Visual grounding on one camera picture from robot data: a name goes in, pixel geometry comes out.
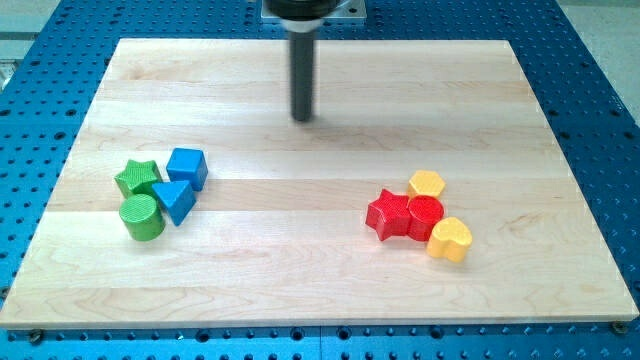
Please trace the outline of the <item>black robot arm flange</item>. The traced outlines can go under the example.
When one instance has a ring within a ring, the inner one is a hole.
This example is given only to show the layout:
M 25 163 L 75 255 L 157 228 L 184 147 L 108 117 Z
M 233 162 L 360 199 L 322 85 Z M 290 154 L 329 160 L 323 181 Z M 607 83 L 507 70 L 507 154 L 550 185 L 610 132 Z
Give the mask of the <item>black robot arm flange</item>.
M 282 26 L 293 33 L 315 31 L 324 18 L 333 13 L 339 0 L 264 0 L 266 9 L 280 19 Z

